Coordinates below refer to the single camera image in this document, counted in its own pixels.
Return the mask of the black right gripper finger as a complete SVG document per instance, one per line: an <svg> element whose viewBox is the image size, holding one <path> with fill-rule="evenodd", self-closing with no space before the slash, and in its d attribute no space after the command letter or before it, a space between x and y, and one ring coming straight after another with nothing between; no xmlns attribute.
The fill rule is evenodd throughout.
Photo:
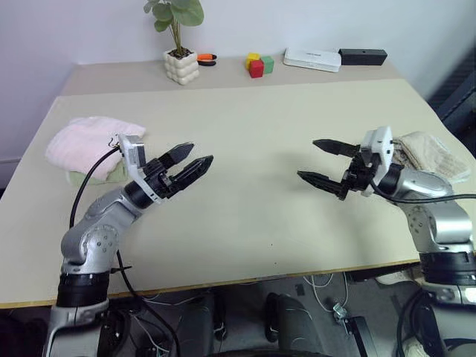
<svg viewBox="0 0 476 357"><path fill-rule="evenodd" d="M335 196L343 195L344 191L342 184L329 179L328 176L309 171L297 171L297 174L305 182L309 183L313 187L318 188L319 190L324 190L328 193L334 194Z"/></svg>
<svg viewBox="0 0 476 357"><path fill-rule="evenodd" d="M312 142L317 148L333 155L354 157L360 150L359 145L352 145L332 139L318 139Z"/></svg>

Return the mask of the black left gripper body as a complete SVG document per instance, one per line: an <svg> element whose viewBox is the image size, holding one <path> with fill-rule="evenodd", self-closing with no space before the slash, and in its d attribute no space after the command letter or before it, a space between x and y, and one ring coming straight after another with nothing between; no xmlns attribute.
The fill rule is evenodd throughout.
<svg viewBox="0 0 476 357"><path fill-rule="evenodd" d="M183 190L180 182L167 174L179 162L172 157L160 157L152 159L144 167L145 182L161 199L169 199Z"/></svg>

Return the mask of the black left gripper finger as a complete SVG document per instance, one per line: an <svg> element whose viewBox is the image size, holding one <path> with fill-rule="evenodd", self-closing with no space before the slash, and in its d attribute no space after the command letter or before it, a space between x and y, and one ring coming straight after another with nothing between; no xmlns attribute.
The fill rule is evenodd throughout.
<svg viewBox="0 0 476 357"><path fill-rule="evenodd" d="M185 190L208 171L212 162L212 155L197 158L190 162L180 173L171 178L173 189Z"/></svg>
<svg viewBox="0 0 476 357"><path fill-rule="evenodd" d="M186 159L193 148L194 143L191 142L176 145L160 157L160 162L164 168L171 168Z"/></svg>

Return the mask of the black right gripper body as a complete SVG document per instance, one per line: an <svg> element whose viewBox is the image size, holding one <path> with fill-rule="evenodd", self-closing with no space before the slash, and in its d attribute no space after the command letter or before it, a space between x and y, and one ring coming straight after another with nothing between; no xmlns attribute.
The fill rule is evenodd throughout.
<svg viewBox="0 0 476 357"><path fill-rule="evenodd" d="M379 154L357 152L344 172L338 198L345 200L349 191L363 193L370 186L379 165Z"/></svg>

